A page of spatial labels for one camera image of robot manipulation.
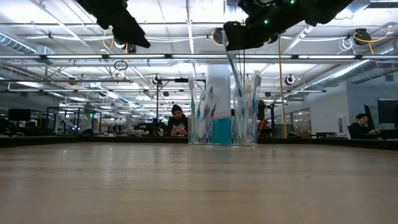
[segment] air duct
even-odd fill
[[[380,47],[378,47],[377,55],[395,55],[398,54],[398,48],[394,48],[394,41],[388,42]],[[306,83],[305,89],[313,88],[317,85],[328,86],[338,83],[347,78],[353,77],[357,74],[363,73],[364,71],[369,71],[376,68],[376,62],[374,60],[358,60],[358,62],[341,65],[328,72],[318,76],[316,79]]]
[[[0,44],[11,49],[14,49],[22,54],[37,54],[37,55],[49,55],[54,54],[54,51],[43,45],[36,45],[21,40],[19,37],[8,33],[5,29],[0,27]],[[54,63],[53,60],[36,60],[39,63],[46,63],[51,65]]]

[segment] ceiling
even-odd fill
[[[26,45],[43,45],[52,49],[55,54],[123,54],[123,50],[112,46],[107,49],[104,46],[104,36],[107,37],[105,44],[111,46],[112,33],[110,30],[104,31],[95,24],[96,19],[82,11],[77,4],[72,0],[44,0],[42,1],[45,10],[55,16],[59,21],[68,27],[69,31],[60,26],[57,20],[44,12],[40,7],[36,6],[31,0],[0,0],[0,28],[10,34],[15,35],[21,39]],[[222,27],[222,23],[228,19],[243,19],[241,13],[224,13],[223,0],[130,0],[128,1],[128,11],[136,18],[138,23],[146,32],[146,36],[150,39],[151,48],[144,49],[137,48],[138,54],[225,54],[224,47],[213,42],[210,34],[214,28]],[[189,26],[187,25],[188,16],[192,22],[192,40],[193,45],[190,46]],[[371,34],[373,39],[380,39],[389,35],[375,43],[376,51],[379,46],[382,46],[393,40],[398,33],[398,25],[393,25],[390,28],[384,26],[389,22],[398,21],[398,10],[395,8],[380,8],[380,9],[365,9],[357,12],[354,16],[349,16],[342,19],[334,19],[325,25],[314,27],[309,33],[302,36],[300,41],[292,44],[293,39],[296,38],[305,28],[306,24],[301,22],[289,28],[282,34],[281,47],[284,54],[370,54],[367,45],[354,45],[352,50],[342,51],[341,38],[347,36],[347,33],[354,33],[356,28],[366,28],[367,32]],[[73,40],[71,35],[73,32],[77,37],[85,40],[87,44],[79,40]],[[0,54],[19,54],[19,52],[0,45]],[[278,54],[278,43],[265,44],[259,49],[246,50],[245,54]],[[85,67],[74,67],[77,63],[92,62],[91,65]],[[151,86],[152,77],[159,74],[161,78],[180,78],[192,77],[195,72],[197,78],[205,79],[207,73],[207,66],[211,63],[207,61],[171,61],[171,60],[153,60],[147,63],[147,60],[130,60],[134,66],[130,66],[126,70],[126,74],[121,71],[118,78],[122,79],[127,76],[133,83],[97,83],[104,89],[135,89],[143,90],[153,88]],[[37,74],[40,77],[45,76],[46,65],[43,63],[36,63],[33,60],[20,61],[8,60],[15,66],[23,66],[25,69]],[[67,79],[75,77],[76,79],[90,79],[90,80],[104,80],[109,78],[109,71],[114,70],[114,60],[110,60],[107,65],[100,63],[98,60],[76,60],[69,61],[57,60],[56,65],[47,68],[49,74],[53,74],[53,79]],[[339,63],[315,63],[315,62],[289,62],[282,64],[283,76],[293,74],[300,77],[301,82],[310,82],[317,78],[317,76],[326,71],[339,66]],[[265,63],[260,60],[255,62],[238,61],[238,68],[244,70],[249,76],[253,76],[255,70],[261,71],[262,89],[279,89],[279,64],[276,62]],[[26,75],[25,78],[37,78],[35,75]],[[64,89],[89,89],[89,83],[78,83],[77,85],[69,85],[68,83],[52,83],[54,88]],[[187,83],[170,82],[166,89],[188,88]],[[153,104],[153,99],[150,95],[153,93],[118,93],[120,97],[127,101],[138,103]],[[82,98],[87,98],[86,93],[80,95]],[[188,92],[170,93],[170,96],[162,96],[163,100],[173,99],[189,99]],[[99,99],[98,101],[106,101],[108,97]],[[165,114],[168,113],[169,108],[166,107]]]

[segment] man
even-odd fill
[[[349,134],[351,139],[373,139],[367,134],[376,134],[376,130],[370,130],[366,125],[368,124],[368,117],[366,114],[360,113],[356,116],[356,123],[349,127]]]
[[[167,127],[171,136],[188,136],[188,118],[182,112],[179,105],[172,108],[173,117],[169,119]]]

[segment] white ceiling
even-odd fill
[[[71,30],[79,37],[102,37],[104,31],[98,26],[79,26],[81,23],[93,24],[96,19],[88,16],[83,12],[72,0],[44,0],[45,7],[53,15],[65,24],[74,24]],[[193,41],[193,49],[195,54],[225,54],[223,46],[216,45],[211,38],[207,39],[206,33],[211,32],[215,27],[221,27],[226,22],[227,16],[223,14],[224,0],[190,0],[190,18],[193,22],[192,34],[195,38]],[[181,0],[130,0],[128,1],[129,12],[137,19],[139,23],[143,23],[141,27],[146,32],[147,37],[186,37],[188,38],[187,9],[186,2]],[[333,20],[329,24],[319,25],[315,27],[306,38],[329,38],[343,37],[347,33],[353,33],[355,28],[367,28],[372,37],[384,37],[386,31],[380,29],[381,26],[388,22],[398,21],[398,10],[395,9],[371,9],[356,13],[352,19]],[[56,20],[41,11],[30,0],[0,0],[0,27],[8,32],[25,39],[26,37],[40,37],[47,35],[61,35],[63,37],[72,37],[65,29],[60,27]],[[294,38],[305,27],[303,22],[291,27],[283,34],[286,37]],[[394,26],[390,31],[396,35],[398,26]],[[393,38],[389,38],[374,44],[375,48],[382,45]],[[285,49],[291,40],[282,39],[282,49]],[[47,46],[53,49],[56,54],[104,54],[103,41],[90,41],[90,46],[86,47],[79,41],[63,40],[63,39],[29,39],[29,43]],[[152,47],[144,49],[137,48],[139,54],[190,54],[189,41],[174,43],[158,43],[151,42]],[[357,54],[369,54],[369,47],[354,46]],[[120,49],[113,47],[108,50],[111,54],[120,54]],[[300,41],[293,49],[286,52],[287,54],[337,54],[340,52],[339,40],[327,42],[306,42]],[[247,54],[278,54],[278,44],[266,44],[259,49],[246,50]],[[0,54],[17,54],[7,47],[0,46]],[[262,70],[266,66],[264,63],[246,63],[246,73],[254,74],[255,70]],[[294,74],[303,76],[309,81],[317,75],[337,66],[335,65],[317,65],[317,64],[283,64],[282,71],[284,75]],[[34,72],[44,74],[41,68],[28,68]],[[158,73],[162,77],[191,77],[193,68],[190,63],[179,63],[172,67],[138,67],[137,68],[150,82],[151,76]],[[195,65],[197,76],[206,75],[207,64],[197,63]],[[104,78],[108,76],[108,72],[102,68],[85,67],[85,68],[66,68],[64,73],[80,77],[84,74],[86,78]],[[138,78],[137,73],[128,69],[126,74],[131,80],[137,84],[145,83]],[[271,65],[262,75],[262,86],[270,88],[274,86],[274,80],[279,75],[279,65]],[[65,74],[58,73],[56,77],[64,77]],[[124,88],[115,85],[104,84],[110,88]],[[171,87],[186,87],[182,84],[169,84]]]

